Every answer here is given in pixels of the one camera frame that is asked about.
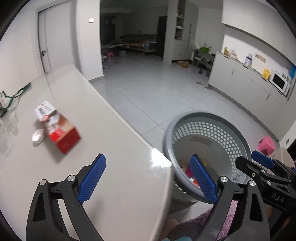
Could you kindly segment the white bottle cap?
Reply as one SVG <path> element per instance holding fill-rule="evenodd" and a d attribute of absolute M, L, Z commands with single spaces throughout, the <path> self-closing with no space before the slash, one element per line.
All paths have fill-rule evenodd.
<path fill-rule="evenodd" d="M 34 144 L 40 144 L 44 139 L 45 133 L 43 129 L 36 130 L 32 135 L 32 142 Z"/>

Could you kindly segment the red toothpaste box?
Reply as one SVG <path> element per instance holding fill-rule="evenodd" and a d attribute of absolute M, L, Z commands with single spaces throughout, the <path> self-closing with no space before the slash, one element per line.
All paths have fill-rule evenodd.
<path fill-rule="evenodd" d="M 42 102 L 34 111 L 46 135 L 62 154 L 67 154 L 80 141 L 77 128 L 50 102 Z"/>

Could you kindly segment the beige plush ball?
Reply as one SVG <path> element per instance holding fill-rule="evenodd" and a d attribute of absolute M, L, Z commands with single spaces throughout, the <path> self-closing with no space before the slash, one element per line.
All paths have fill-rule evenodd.
<path fill-rule="evenodd" d="M 185 172 L 188 166 L 187 163 L 180 163 L 179 165 L 180 165 L 180 168 Z"/>

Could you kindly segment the pink plastic stool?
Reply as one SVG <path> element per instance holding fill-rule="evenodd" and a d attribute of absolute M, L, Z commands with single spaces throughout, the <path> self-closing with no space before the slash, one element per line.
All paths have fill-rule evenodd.
<path fill-rule="evenodd" d="M 262 138 L 259 141 L 259 143 L 257 145 L 257 149 L 262 154 L 264 154 L 266 156 L 269 156 L 275 150 L 275 143 L 274 143 L 274 141 L 269 136 L 265 136 L 264 138 Z"/>

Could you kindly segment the grey perforated laundry basket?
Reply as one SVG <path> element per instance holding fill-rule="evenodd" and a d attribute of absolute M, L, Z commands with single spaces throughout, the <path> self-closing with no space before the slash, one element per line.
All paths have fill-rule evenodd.
<path fill-rule="evenodd" d="M 250 159 L 250 146 L 239 129 L 213 113 L 191 111 L 173 119 L 165 133 L 163 151 L 172 163 L 173 199 L 178 202 L 206 202 L 194 178 L 189 178 L 179 165 L 189 165 L 194 154 L 218 175 L 234 183 L 247 183 L 247 176 L 236 168 L 235 161 L 240 156 Z"/>

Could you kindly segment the white low cabinet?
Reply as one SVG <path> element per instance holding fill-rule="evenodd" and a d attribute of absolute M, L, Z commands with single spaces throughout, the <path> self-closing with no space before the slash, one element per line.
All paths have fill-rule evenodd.
<path fill-rule="evenodd" d="M 295 87 L 289 97 L 242 63 L 217 52 L 209 85 L 281 141 L 295 123 Z"/>

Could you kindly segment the white microwave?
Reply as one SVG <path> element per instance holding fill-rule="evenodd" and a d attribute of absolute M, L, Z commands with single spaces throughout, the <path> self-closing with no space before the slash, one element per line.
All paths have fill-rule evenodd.
<path fill-rule="evenodd" d="M 277 71 L 273 70 L 269 81 L 277 88 L 284 96 L 287 96 L 290 89 L 290 84 Z"/>

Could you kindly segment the small yellow box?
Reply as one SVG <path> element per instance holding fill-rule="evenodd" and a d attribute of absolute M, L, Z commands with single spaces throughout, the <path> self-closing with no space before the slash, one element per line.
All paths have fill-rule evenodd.
<path fill-rule="evenodd" d="M 270 78 L 270 71 L 268 69 L 264 69 L 262 73 L 262 77 L 266 80 L 269 80 Z"/>

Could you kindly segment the white bottle on counter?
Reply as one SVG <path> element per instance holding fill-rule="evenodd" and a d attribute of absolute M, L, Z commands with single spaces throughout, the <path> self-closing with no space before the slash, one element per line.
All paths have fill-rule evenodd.
<path fill-rule="evenodd" d="M 247 66 L 247 67 L 249 67 L 249 68 L 252 66 L 252 54 L 251 54 L 251 53 L 249 53 L 249 54 L 246 56 L 246 59 L 245 59 L 244 65 Z"/>

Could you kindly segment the shoe rack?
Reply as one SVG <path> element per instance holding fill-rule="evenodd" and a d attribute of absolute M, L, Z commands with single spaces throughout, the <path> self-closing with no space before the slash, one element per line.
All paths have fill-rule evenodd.
<path fill-rule="evenodd" d="M 200 50 L 195 50 L 192 64 L 198 68 L 211 71 L 215 56 L 216 54 L 203 53 Z"/>

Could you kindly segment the green tote bag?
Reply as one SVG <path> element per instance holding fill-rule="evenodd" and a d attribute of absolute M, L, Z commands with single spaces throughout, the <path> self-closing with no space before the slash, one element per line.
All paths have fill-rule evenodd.
<path fill-rule="evenodd" d="M 211 46 L 207 46 L 206 43 L 204 43 L 204 45 L 200 48 L 200 51 L 202 53 L 205 53 L 205 54 L 209 54 L 210 51 L 211 51 L 212 47 Z"/>

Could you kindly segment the cardboard box on floor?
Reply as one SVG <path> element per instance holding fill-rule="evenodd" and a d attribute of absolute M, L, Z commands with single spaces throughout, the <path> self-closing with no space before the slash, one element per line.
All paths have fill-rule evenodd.
<path fill-rule="evenodd" d="M 190 63 L 188 61 L 179 60 L 177 61 L 177 64 L 180 65 L 182 68 L 189 68 Z"/>

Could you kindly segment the dark sofa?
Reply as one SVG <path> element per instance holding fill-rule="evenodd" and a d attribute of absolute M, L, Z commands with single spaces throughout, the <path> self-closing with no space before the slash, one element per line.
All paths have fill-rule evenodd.
<path fill-rule="evenodd" d="M 156 52 L 157 36 L 154 34 L 126 34 L 111 40 L 109 45 L 125 45 L 133 51 L 148 55 Z"/>

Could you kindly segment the far pink stool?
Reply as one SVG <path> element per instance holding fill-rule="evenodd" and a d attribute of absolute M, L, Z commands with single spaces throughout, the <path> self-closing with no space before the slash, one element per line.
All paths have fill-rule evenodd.
<path fill-rule="evenodd" d="M 113 52 L 107 52 L 107 58 L 109 59 L 109 61 L 111 61 L 114 58 L 114 53 Z"/>

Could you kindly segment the white door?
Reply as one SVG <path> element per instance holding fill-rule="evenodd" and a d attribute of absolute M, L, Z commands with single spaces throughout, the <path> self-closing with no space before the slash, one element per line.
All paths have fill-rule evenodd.
<path fill-rule="evenodd" d="M 74 13 L 75 1 L 65 1 L 38 14 L 39 51 L 46 74 L 70 64 L 80 69 Z"/>

